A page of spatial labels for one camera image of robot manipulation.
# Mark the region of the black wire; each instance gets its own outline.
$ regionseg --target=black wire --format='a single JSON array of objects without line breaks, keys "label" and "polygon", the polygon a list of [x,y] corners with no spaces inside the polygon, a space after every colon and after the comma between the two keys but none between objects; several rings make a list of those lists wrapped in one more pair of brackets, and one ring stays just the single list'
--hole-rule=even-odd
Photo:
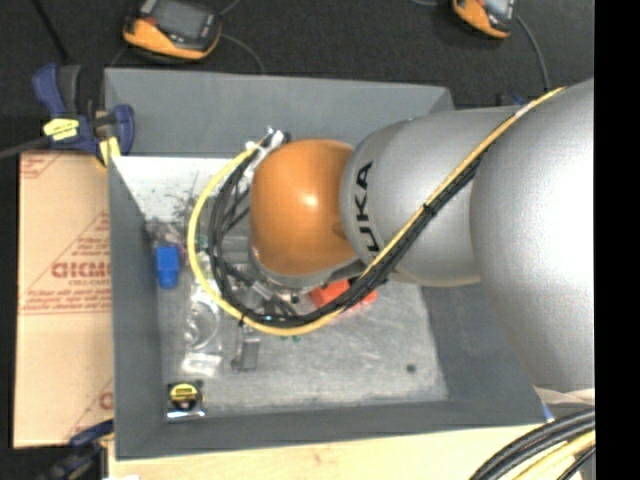
[{"label": "black wire", "polygon": [[520,449],[517,453],[511,455],[508,460],[505,460],[495,467],[491,468],[486,473],[483,473],[479,476],[471,477],[471,480],[500,480],[502,479],[509,471],[513,470],[520,464],[525,461],[535,457],[536,455],[548,450],[552,446],[555,446],[564,441],[573,440],[576,437],[593,430],[595,428],[595,421],[588,421],[585,423],[580,423],[573,427],[568,428],[567,430],[563,430],[557,433],[549,434],[548,436],[544,436],[540,441],[526,447]]},{"label": "black wire", "polygon": [[25,151],[31,151],[32,149],[40,149],[46,147],[47,144],[48,139],[46,137],[39,137],[37,139],[23,142],[22,144],[18,144],[17,146],[6,148],[0,151],[0,160],[4,160],[5,158],[9,158],[10,156],[14,156],[19,153],[24,153]]},{"label": "black wire", "polygon": [[495,453],[470,480],[495,480],[541,451],[595,428],[595,408],[585,409],[538,427]]},{"label": "black wire", "polygon": [[522,30],[524,30],[524,33],[527,36],[527,39],[529,39],[529,42],[531,43],[531,46],[533,46],[533,50],[534,50],[534,52],[536,54],[536,59],[538,60],[538,65],[540,66],[540,71],[542,72],[542,81],[544,83],[544,92],[547,92],[549,89],[551,89],[551,80],[549,79],[549,73],[547,71],[547,65],[544,62],[544,57],[542,56],[542,51],[540,50],[540,45],[538,45],[538,41],[536,41],[536,38],[534,37],[533,32],[531,32],[531,29],[529,28],[529,26],[525,23],[525,21],[522,19],[522,17],[519,14],[516,15],[516,21],[522,27]]},{"label": "black wire", "polygon": [[40,16],[40,19],[42,20],[42,23],[44,24],[45,28],[47,29],[47,32],[49,33],[49,37],[51,37],[51,40],[55,44],[55,46],[56,46],[56,48],[58,50],[58,53],[60,54],[60,59],[61,59],[62,63],[63,64],[70,63],[71,62],[71,55],[69,55],[69,52],[67,51],[67,49],[62,44],[62,40],[60,39],[60,36],[56,32],[56,29],[54,28],[53,23],[51,23],[51,20],[49,19],[49,15],[46,13],[44,8],[42,7],[42,4],[40,3],[40,0],[31,0],[31,3],[33,4],[33,6],[35,7],[36,11],[38,12],[38,16]]},{"label": "black wire", "polygon": [[571,464],[563,473],[560,475],[557,480],[569,480],[573,475],[575,475],[581,468],[584,466],[587,461],[593,457],[596,453],[596,445],[594,444],[591,448],[589,448],[586,452],[580,455],[576,461]]}]

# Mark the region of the clamp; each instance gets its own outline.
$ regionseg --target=clamp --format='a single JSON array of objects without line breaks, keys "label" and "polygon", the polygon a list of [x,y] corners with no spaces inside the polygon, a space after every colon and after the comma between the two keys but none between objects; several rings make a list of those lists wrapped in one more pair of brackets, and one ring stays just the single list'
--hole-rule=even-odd
[{"label": "clamp", "polygon": [[[43,126],[44,138],[49,148],[86,151],[106,165],[109,156],[127,154],[133,146],[133,109],[126,104],[115,105],[105,116],[96,119],[79,114],[75,104],[79,72],[78,65],[59,68],[53,63],[40,68],[31,78],[38,101],[51,117]],[[102,139],[95,130],[105,125],[114,125],[116,130]]]}]

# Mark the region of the metal part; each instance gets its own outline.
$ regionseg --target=metal part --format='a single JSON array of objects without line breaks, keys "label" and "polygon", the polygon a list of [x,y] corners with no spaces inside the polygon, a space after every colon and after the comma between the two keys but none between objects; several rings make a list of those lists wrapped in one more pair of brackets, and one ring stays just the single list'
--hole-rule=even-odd
[{"label": "metal part", "polygon": [[518,120],[474,180],[474,252],[506,336],[535,386],[594,379],[594,81]]},{"label": "metal part", "polygon": [[[373,133],[342,178],[345,234],[369,263],[478,143],[513,109],[439,112]],[[479,281],[469,228],[473,181],[429,223],[396,267],[395,279],[451,287]]]},{"label": "metal part", "polygon": [[187,316],[185,341],[187,349],[200,352],[207,348],[220,329],[220,313],[202,302],[191,306]]},{"label": "metal part", "polygon": [[248,325],[240,324],[236,335],[237,355],[231,367],[237,372],[252,371],[258,367],[260,336]]}]

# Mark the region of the black cable bundle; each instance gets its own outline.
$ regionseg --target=black cable bundle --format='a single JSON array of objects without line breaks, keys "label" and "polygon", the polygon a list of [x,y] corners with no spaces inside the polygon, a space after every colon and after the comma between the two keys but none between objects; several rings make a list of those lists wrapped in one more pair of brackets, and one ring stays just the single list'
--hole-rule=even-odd
[{"label": "black cable bundle", "polygon": [[[528,459],[595,428],[595,408],[585,409],[546,423],[502,448],[480,466],[470,480],[498,480]],[[593,453],[595,453],[595,444],[584,451],[560,478],[562,480],[571,478]]]}]

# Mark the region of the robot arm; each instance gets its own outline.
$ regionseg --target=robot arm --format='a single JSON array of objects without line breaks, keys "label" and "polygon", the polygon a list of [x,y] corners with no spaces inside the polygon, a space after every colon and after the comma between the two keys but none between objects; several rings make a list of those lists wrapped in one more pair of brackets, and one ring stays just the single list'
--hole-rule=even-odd
[{"label": "robot arm", "polygon": [[[590,80],[517,118],[518,109],[500,107],[395,123],[355,151],[328,139],[275,149],[249,191],[250,257],[269,286],[265,300],[361,279],[425,198],[508,122],[391,275],[424,286],[481,282],[534,386],[592,390],[593,93]],[[221,264],[214,260],[214,271]],[[313,330],[343,310],[335,309],[314,315],[314,326],[291,318],[286,332],[302,332],[300,323]],[[236,316],[262,329],[273,319]]]}]

